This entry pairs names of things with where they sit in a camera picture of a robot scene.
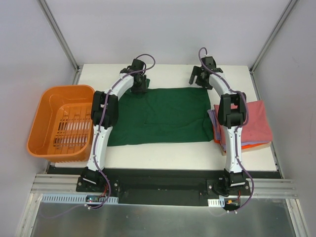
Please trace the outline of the dark green t shirt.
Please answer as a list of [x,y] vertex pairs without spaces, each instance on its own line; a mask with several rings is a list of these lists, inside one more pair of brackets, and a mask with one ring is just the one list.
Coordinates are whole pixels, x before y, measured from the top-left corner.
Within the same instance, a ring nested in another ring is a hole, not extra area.
[[118,121],[109,147],[213,140],[208,91],[204,88],[157,88],[126,92],[118,102]]

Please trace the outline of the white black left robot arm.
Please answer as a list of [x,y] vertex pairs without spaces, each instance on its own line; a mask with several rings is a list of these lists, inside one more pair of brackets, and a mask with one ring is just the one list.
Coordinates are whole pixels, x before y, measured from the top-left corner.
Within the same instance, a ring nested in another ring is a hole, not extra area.
[[133,59],[131,65],[122,69],[118,80],[105,91],[95,91],[92,101],[91,119],[93,123],[93,140],[90,156],[82,171],[81,183],[93,192],[99,192],[107,183],[104,167],[105,154],[109,136],[118,122],[119,100],[127,92],[146,92],[147,65],[139,59]]

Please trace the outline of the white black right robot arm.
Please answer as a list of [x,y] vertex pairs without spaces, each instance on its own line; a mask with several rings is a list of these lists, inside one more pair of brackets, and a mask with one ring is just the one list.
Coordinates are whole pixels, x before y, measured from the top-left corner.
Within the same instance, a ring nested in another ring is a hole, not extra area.
[[205,89],[214,89],[220,96],[217,119],[225,134],[226,165],[223,178],[212,185],[212,190],[227,197],[235,194],[246,183],[241,161],[241,133],[248,113],[246,100],[242,92],[231,89],[212,56],[200,57],[199,60],[201,66],[193,67],[189,84],[196,83]]

